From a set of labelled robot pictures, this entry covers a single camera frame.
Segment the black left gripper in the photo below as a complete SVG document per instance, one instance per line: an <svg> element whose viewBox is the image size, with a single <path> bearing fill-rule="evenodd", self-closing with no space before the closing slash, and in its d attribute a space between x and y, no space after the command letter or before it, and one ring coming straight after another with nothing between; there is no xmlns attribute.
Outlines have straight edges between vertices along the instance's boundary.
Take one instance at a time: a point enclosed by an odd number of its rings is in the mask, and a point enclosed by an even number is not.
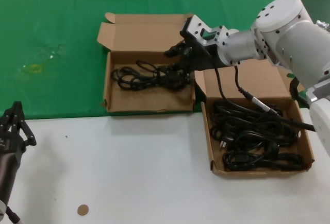
<svg viewBox="0 0 330 224"><path fill-rule="evenodd" d="M22 130L26 140L18 134ZM21 164L23 145L36 146L36 138L25 121L21 102L15 101L1 116L1 201L8 204Z"/></svg>

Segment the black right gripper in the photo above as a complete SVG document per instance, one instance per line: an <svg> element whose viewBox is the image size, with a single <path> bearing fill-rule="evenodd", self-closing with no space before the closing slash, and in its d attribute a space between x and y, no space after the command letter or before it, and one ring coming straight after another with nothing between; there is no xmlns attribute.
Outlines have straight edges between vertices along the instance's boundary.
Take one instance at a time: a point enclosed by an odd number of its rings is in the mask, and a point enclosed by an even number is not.
<svg viewBox="0 0 330 224"><path fill-rule="evenodd" d="M177 56L184 58L168 66L168 71L172 75L190 79L191 71L203 71L220 67L217 45L204 46L185 30L182 30L180 35L184 40L164 52L164 55L169 58Z"/></svg>

